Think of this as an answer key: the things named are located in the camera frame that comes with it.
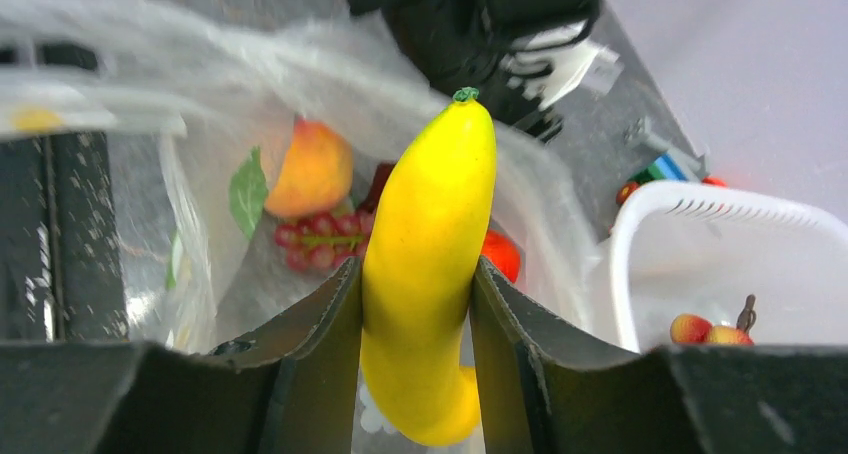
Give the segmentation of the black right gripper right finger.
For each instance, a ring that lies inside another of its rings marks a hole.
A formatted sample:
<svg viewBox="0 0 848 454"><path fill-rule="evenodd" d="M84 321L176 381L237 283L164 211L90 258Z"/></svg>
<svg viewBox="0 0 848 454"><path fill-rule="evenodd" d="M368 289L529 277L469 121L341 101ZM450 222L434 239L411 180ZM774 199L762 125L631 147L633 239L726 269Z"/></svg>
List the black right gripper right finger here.
<svg viewBox="0 0 848 454"><path fill-rule="evenodd" d="M470 323L490 453L843 453L839 347L636 354L518 291L486 260Z"/></svg>

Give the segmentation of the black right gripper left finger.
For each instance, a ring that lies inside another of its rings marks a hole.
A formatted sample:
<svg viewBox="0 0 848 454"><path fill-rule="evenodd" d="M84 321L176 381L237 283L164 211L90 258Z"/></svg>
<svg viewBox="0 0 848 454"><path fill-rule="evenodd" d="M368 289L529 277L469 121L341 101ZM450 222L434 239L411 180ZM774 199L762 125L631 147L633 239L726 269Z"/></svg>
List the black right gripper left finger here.
<svg viewBox="0 0 848 454"><path fill-rule="evenodd" d="M347 453L361 263L213 352L152 342L5 343L5 453Z"/></svg>

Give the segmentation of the yellow fake banana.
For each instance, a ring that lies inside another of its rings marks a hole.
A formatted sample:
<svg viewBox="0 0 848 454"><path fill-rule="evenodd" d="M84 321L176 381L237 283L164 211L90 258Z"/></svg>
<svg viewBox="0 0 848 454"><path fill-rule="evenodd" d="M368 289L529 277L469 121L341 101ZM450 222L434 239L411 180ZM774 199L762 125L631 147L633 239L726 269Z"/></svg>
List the yellow fake banana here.
<svg viewBox="0 0 848 454"><path fill-rule="evenodd" d="M471 87L407 147L381 194L362 269L361 368L386 419L429 447L479 424L475 371L460 363L496 178L493 120Z"/></svg>

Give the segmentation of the dark red grape bunch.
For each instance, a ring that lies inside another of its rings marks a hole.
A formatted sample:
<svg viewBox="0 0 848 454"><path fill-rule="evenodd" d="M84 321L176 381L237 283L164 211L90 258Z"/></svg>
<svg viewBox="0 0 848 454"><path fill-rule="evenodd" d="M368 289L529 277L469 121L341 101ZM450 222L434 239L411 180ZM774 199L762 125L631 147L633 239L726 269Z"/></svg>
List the dark red grape bunch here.
<svg viewBox="0 0 848 454"><path fill-rule="evenodd" d="M349 211L339 208L279 224L273 239L295 272L330 272L349 257L363 257L375 213L394 163L380 163L365 199Z"/></svg>

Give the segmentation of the red yellow fruit bunch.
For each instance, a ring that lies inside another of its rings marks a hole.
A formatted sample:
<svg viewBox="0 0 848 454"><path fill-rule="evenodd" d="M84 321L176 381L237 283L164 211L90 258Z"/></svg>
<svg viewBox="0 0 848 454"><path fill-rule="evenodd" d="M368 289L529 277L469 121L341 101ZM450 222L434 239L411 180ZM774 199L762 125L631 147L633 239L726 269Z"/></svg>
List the red yellow fruit bunch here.
<svg viewBox="0 0 848 454"><path fill-rule="evenodd" d="M683 313L673 319L670 340L678 344L753 345L749 332L757 321L756 296L749 294L734 326L713 324L707 319Z"/></svg>

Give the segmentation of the translucent plastic bag with fruits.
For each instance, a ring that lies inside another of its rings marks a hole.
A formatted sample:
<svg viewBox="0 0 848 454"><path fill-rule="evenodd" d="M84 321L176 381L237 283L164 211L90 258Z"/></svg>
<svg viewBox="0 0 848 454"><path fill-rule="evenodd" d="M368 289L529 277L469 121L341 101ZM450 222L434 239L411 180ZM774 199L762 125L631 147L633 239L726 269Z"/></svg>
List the translucent plastic bag with fruits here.
<svg viewBox="0 0 848 454"><path fill-rule="evenodd" d="M294 117L324 119L374 157L399 155L445 106L347 54L354 33L309 23L275 34L226 28L154 0L1 0L5 41L59 40L107 57L107 73L6 70L7 138L102 131L158 136L183 269L145 342L213 352L216 310L282 165Z"/></svg>

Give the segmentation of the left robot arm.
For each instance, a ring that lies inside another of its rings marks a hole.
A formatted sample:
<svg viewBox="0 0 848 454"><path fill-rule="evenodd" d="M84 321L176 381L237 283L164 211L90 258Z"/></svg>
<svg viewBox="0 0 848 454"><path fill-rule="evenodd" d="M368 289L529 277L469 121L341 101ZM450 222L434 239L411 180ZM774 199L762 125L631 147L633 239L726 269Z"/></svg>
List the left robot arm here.
<svg viewBox="0 0 848 454"><path fill-rule="evenodd" d="M603 0L348 0L354 17L378 13L400 51L446 95L464 87L496 120L542 142L563 118L530 90L549 79L555 52L587 40Z"/></svg>

